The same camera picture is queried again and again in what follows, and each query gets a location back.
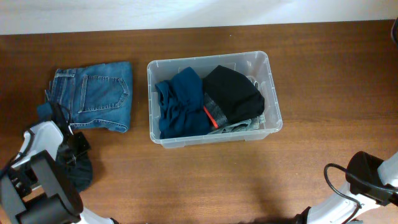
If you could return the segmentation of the blue denim jeans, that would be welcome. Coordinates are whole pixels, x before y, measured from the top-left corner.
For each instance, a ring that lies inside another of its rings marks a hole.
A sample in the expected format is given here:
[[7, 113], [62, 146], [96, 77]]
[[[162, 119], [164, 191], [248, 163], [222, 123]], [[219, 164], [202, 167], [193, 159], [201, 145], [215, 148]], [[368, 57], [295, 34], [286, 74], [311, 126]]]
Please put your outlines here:
[[58, 69], [37, 113], [44, 119], [52, 113], [50, 104], [58, 103], [72, 129], [106, 128], [125, 133], [131, 122], [132, 84], [130, 62]]

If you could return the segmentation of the dark blue shirt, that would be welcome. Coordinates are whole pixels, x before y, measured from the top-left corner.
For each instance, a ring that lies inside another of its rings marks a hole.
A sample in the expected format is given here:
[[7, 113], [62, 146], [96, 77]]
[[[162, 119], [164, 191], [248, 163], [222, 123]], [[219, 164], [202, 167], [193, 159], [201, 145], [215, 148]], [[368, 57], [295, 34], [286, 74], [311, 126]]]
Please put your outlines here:
[[155, 85], [159, 96], [161, 139], [206, 135], [212, 124], [204, 110], [201, 78], [187, 67]]

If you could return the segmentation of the black garment with red band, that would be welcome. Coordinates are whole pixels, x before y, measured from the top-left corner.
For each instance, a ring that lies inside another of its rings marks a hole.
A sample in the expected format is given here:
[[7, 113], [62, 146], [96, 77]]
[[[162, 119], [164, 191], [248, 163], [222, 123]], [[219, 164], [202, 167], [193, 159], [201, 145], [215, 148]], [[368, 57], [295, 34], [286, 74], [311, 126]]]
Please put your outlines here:
[[204, 110], [215, 129], [253, 119], [265, 110], [265, 99], [249, 78], [217, 66], [203, 80]]

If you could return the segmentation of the light wash jeans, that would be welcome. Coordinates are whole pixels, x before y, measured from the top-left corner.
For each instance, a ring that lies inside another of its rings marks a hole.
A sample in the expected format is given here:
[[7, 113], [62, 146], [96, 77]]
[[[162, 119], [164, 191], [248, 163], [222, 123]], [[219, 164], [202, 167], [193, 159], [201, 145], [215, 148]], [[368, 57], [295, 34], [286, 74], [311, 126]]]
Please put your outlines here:
[[[258, 89], [258, 82], [255, 81], [253, 78], [248, 77], [249, 80], [255, 85]], [[253, 131], [259, 129], [260, 117], [262, 114], [253, 119], [247, 119], [238, 123], [234, 124], [226, 124], [218, 129], [212, 128], [210, 134], [225, 134], [225, 133], [235, 133], [241, 131]]]

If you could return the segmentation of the black shirt with white logo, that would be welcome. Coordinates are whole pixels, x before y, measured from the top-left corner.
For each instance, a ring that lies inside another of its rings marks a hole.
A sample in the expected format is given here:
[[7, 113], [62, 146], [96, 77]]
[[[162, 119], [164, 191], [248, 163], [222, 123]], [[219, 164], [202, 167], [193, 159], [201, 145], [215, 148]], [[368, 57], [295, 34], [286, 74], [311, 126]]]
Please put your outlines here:
[[92, 184], [93, 166], [87, 154], [70, 163], [67, 163], [64, 157], [58, 155], [55, 162], [66, 173], [67, 179], [78, 192], [86, 190]]

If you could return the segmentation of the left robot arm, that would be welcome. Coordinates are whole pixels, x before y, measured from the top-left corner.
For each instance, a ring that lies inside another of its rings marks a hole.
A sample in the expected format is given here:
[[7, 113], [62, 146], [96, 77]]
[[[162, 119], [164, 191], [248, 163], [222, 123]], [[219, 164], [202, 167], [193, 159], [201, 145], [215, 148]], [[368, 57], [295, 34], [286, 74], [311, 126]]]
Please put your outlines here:
[[1, 206], [15, 224], [115, 224], [83, 206], [55, 158], [64, 136], [53, 121], [24, 131], [15, 158], [1, 171]]

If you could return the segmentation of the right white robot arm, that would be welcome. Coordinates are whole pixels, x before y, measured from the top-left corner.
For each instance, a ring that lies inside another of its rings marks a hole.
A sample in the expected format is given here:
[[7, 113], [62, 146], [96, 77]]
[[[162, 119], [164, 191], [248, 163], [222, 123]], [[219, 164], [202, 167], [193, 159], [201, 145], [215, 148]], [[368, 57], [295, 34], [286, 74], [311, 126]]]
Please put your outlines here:
[[[345, 174], [345, 182], [337, 189], [328, 177], [328, 170], [336, 168]], [[344, 168], [329, 163], [323, 175], [333, 194], [324, 202], [307, 207], [296, 215], [293, 223], [356, 223], [356, 218], [369, 210], [397, 205], [397, 154], [382, 160], [364, 151], [357, 152]]]

